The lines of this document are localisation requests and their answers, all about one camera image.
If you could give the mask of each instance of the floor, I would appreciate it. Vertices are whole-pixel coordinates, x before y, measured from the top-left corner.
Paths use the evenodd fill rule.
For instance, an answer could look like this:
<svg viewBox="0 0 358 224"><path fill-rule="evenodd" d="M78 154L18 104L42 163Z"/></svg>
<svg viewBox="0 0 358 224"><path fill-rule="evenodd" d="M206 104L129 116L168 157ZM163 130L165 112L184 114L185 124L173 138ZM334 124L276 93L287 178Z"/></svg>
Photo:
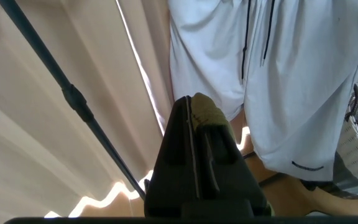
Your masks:
<svg viewBox="0 0 358 224"><path fill-rule="evenodd" d="M241 139L241 129L246 124L242 116L232 122L236 139ZM243 154L252 152L253 145L250 136L246 137ZM275 172L265 169L262 161L257 157L246 159L249 169L260 182L271 177ZM320 211L332 215L358 215L358 200L348 200L332 196L323 190L313 192L306 190L298 179L285 177L263 188L267 200L272 204L276 216L304 216L312 211ZM129 200L120 194L107 207L86 207L81 216L86 217L143 217L143 201Z"/></svg>

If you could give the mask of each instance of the drawstring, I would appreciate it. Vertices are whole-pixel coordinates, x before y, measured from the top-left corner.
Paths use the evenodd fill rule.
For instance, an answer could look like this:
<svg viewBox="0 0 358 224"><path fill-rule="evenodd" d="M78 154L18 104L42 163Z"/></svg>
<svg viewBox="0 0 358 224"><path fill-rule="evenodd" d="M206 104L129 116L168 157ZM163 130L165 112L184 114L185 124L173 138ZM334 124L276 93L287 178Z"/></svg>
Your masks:
<svg viewBox="0 0 358 224"><path fill-rule="evenodd" d="M251 0L248 0L248 9L247 9L247 29L246 29L246 43L245 47L242 49L242 63L241 63L241 81L244 81L244 62L246 60L246 51L247 51L247 42L248 42L248 27L249 27L249 11L251 9Z"/></svg>
<svg viewBox="0 0 358 224"><path fill-rule="evenodd" d="M275 0L272 0L272 9L270 10L270 18L268 20L268 31L267 31L267 40L266 40L266 47L265 47L265 53L264 53L264 59L262 60L262 66L264 66L267 49L269 47L269 39L270 39L270 29L272 28L272 18L273 18L273 10L274 10L274 2Z"/></svg>

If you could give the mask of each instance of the metal pole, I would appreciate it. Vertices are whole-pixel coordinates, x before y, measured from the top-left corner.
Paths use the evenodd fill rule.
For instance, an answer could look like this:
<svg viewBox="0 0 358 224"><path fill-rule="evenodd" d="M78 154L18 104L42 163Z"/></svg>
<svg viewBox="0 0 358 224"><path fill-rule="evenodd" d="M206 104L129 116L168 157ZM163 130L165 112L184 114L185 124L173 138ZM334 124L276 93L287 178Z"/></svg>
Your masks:
<svg viewBox="0 0 358 224"><path fill-rule="evenodd" d="M133 188L139 193L140 197L144 200L145 192L141 189L134 176L131 174L125 162L121 159L118 152L111 144L110 140L95 120L92 111L86 105L86 100L81 92L70 83L66 75L59 67L48 48L42 42L42 39L32 27L30 21L26 18L23 11L17 5L15 0L0 0L0 5L5 10L6 14L12 19L16 27L21 31L25 39L37 53L38 57L42 60L44 65L48 68L56 82L62 88L63 95L67 103L75 110L78 116L86 122L93 134L98 138L99 142L103 145L104 149L109 153L111 158L117 164L118 168L124 173Z"/></svg>

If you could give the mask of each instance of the basket handle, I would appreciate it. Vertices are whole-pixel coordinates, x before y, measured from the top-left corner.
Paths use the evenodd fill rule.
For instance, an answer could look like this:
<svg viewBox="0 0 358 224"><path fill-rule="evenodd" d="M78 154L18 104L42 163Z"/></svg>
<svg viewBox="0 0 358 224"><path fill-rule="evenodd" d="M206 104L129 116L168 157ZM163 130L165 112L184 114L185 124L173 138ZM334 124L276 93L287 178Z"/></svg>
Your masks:
<svg viewBox="0 0 358 224"><path fill-rule="evenodd" d="M349 121L349 118L356 114L356 110L358 107L358 86L356 84L354 84L353 90L354 90L354 103L352 109L345 114L345 121Z"/></svg>

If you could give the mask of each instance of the beige curtain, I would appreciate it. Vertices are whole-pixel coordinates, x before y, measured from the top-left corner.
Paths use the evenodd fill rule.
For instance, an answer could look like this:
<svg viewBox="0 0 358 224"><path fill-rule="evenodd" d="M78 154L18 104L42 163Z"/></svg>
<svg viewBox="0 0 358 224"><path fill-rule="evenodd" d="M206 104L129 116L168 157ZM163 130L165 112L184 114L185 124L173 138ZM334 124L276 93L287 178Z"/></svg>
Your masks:
<svg viewBox="0 0 358 224"><path fill-rule="evenodd" d="M172 103L166 2L120 2L138 55L116 1L17 2L140 180L153 169ZM133 190L0 7L0 223L68 216L116 182Z"/></svg>

